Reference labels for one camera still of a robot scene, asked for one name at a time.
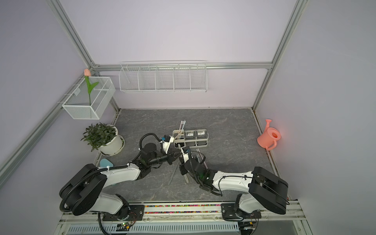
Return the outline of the light blue toothbrush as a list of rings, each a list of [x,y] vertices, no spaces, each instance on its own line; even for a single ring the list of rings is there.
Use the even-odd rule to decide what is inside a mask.
[[[174,139],[179,140],[181,138],[181,136],[184,134],[185,124],[186,124],[186,121],[182,120],[181,123],[180,123],[179,129],[173,131]]]

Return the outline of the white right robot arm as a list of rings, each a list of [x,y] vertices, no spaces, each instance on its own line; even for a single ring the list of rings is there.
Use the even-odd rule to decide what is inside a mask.
[[[286,214],[288,183],[265,168],[256,166],[244,173],[213,170],[191,153],[183,154],[179,160],[181,174],[189,174],[201,189],[217,196],[222,196],[224,191],[239,192],[235,203],[235,210],[239,213],[267,209]]]

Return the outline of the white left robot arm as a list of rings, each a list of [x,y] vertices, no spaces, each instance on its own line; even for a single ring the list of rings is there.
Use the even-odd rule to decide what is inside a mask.
[[[172,164],[181,155],[177,151],[169,151],[169,144],[162,144],[160,150],[155,144],[147,144],[133,161],[125,165],[96,167],[87,164],[60,190],[59,209],[76,216],[97,212],[125,220],[131,213],[128,201],[119,194],[104,193],[103,189],[143,179],[153,168],[159,168],[164,162]]]

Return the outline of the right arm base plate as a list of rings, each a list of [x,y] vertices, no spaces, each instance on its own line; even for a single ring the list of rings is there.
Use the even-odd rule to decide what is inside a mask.
[[[245,220],[252,220],[260,218],[260,210],[263,209],[261,204],[256,204],[251,208],[251,212],[241,210],[236,203],[222,203],[221,215],[225,221],[241,222]]]

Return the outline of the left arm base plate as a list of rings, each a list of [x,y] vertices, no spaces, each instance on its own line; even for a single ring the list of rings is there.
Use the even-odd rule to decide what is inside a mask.
[[[123,206],[116,214],[104,213],[103,221],[141,221],[145,212],[145,205],[136,204]]]

